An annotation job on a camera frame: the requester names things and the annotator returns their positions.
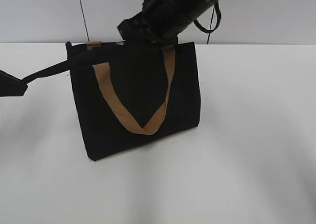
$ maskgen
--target white table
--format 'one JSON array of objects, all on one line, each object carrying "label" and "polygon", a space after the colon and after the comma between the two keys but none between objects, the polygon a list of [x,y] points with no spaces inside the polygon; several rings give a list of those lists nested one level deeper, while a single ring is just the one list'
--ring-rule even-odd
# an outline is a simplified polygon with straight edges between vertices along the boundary
[{"label": "white table", "polygon": [[[63,44],[0,44],[22,78]],[[99,162],[68,72],[0,98],[0,223],[313,224],[316,46],[197,45],[199,128]]]}]

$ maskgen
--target bag handle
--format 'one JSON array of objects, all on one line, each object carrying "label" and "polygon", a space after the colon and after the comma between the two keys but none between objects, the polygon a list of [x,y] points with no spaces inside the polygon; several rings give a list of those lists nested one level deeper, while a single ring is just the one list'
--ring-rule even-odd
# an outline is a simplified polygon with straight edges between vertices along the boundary
[{"label": "bag handle", "polygon": [[170,87],[173,80],[176,60],[175,50],[173,46],[163,49],[162,52],[164,58],[164,66],[168,77],[168,89],[166,92],[164,103],[155,112],[155,114],[143,128],[138,124],[133,115],[125,108],[125,106],[118,98],[111,81],[111,70],[109,63],[101,63],[93,66],[103,98],[106,100],[120,123],[131,133],[153,135],[158,131],[158,129],[164,122],[169,102]]}]

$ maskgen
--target black cable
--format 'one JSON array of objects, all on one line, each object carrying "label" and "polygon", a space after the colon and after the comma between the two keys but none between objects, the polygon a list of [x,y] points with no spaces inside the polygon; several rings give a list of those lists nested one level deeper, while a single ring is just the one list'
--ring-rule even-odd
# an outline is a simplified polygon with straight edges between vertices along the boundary
[{"label": "black cable", "polygon": [[87,23],[85,22],[84,12],[83,12],[83,8],[82,8],[82,2],[81,2],[81,0],[79,0],[79,1],[80,1],[80,7],[81,7],[81,12],[82,12],[82,17],[83,17],[84,26],[85,26],[85,32],[87,33],[88,41],[90,41],[89,34],[88,34],[88,29],[87,29]]},{"label": "black cable", "polygon": [[[213,6],[213,13],[212,13],[212,18],[211,18],[211,23],[209,25],[209,30],[212,29],[212,23],[213,23],[213,19],[214,19],[214,13],[215,13],[215,6]],[[211,36],[211,33],[208,34],[208,37],[207,37],[207,44],[209,44],[209,38]]]}]

